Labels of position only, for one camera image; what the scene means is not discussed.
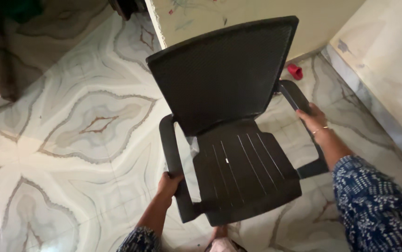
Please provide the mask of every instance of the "chair backrest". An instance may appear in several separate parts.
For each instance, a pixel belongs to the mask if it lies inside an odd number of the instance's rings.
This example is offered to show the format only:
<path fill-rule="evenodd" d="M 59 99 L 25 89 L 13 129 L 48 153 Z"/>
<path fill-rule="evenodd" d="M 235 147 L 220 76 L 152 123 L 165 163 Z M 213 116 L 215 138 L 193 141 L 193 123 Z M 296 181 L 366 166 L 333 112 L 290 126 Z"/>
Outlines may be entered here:
<path fill-rule="evenodd" d="M 147 58 L 186 136 L 263 113 L 299 20 L 278 17 L 191 38 Z"/>

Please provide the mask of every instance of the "person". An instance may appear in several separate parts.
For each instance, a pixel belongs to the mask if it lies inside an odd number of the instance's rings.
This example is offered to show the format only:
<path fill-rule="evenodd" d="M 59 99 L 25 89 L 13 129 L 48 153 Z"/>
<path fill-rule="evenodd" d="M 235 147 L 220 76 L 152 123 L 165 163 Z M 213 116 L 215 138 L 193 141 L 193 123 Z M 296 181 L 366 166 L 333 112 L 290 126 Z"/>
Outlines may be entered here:
<path fill-rule="evenodd" d="M 313 133 L 333 176 L 333 190 L 352 251 L 402 251 L 402 189 L 361 157 L 327 127 L 325 114 L 310 103 L 311 115 L 296 113 Z M 118 252 L 159 251 L 166 209 L 183 176 L 164 173 L 158 192 Z M 214 229 L 207 251 L 238 251 L 227 227 Z"/>

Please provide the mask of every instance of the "plastic chair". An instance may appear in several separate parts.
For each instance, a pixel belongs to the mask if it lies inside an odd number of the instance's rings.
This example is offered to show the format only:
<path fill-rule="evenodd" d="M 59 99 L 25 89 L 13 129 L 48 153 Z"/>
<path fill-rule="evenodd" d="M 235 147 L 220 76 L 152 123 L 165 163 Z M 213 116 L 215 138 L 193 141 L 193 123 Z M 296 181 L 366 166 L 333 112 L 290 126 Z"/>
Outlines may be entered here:
<path fill-rule="evenodd" d="M 147 58 L 172 111 L 159 127 L 170 176 L 183 173 L 174 124 L 198 140 L 201 202 L 192 202 L 183 180 L 175 194 L 182 222 L 206 214 L 218 226 L 265 213 L 301 196 L 300 179 L 328 171 L 316 143 L 319 158 L 294 169 L 254 121 L 274 91 L 310 112 L 296 84 L 279 81 L 298 22 L 290 16 L 230 26 Z"/>

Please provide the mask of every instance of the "bracelet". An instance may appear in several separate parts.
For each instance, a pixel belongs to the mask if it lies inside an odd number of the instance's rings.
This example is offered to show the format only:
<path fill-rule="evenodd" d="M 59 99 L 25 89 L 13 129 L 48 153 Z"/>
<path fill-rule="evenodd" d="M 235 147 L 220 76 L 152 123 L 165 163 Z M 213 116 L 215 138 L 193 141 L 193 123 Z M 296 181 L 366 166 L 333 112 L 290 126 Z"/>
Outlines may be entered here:
<path fill-rule="evenodd" d="M 314 135 L 314 134 L 316 134 L 316 132 L 323 130 L 323 129 L 328 129 L 328 127 L 325 126 L 325 127 L 322 127 L 321 129 L 317 129 L 317 130 L 313 131 L 312 134 Z"/>

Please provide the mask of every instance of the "chair armrest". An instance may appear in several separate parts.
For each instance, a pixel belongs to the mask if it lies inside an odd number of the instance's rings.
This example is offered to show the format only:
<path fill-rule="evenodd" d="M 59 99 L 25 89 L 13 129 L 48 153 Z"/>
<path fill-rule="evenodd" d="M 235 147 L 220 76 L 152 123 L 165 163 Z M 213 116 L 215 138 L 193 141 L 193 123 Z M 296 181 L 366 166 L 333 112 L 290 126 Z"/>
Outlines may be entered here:
<path fill-rule="evenodd" d="M 307 114 L 311 114 L 311 109 L 309 106 L 309 101 L 305 98 L 302 91 L 299 87 L 292 81 L 289 80 L 282 80 L 279 81 L 279 90 L 282 92 L 283 96 L 288 100 L 290 105 L 293 107 L 294 110 L 301 109 L 302 111 L 306 112 Z M 310 130 L 306 127 L 304 121 L 305 129 L 310 135 L 311 140 L 314 143 L 316 151 L 318 153 L 318 159 L 310 162 L 304 166 L 301 166 L 297 169 L 299 177 L 302 179 L 309 178 L 312 176 L 316 176 L 319 174 L 327 173 L 329 169 L 327 168 L 327 163 L 324 158 L 324 153 L 322 152 L 321 147 L 316 143 L 314 140 L 313 134 Z"/>
<path fill-rule="evenodd" d="M 170 177 L 173 178 L 177 175 L 184 174 L 178 144 L 176 142 L 176 134 L 174 132 L 174 123 L 173 115 L 170 114 L 162 118 L 159 124 L 160 139 L 162 140 L 162 146 L 164 148 L 168 172 Z M 176 197 L 179 214 L 183 223 L 192 221 L 201 214 L 199 210 L 195 210 L 185 179 L 179 183 L 174 196 Z"/>

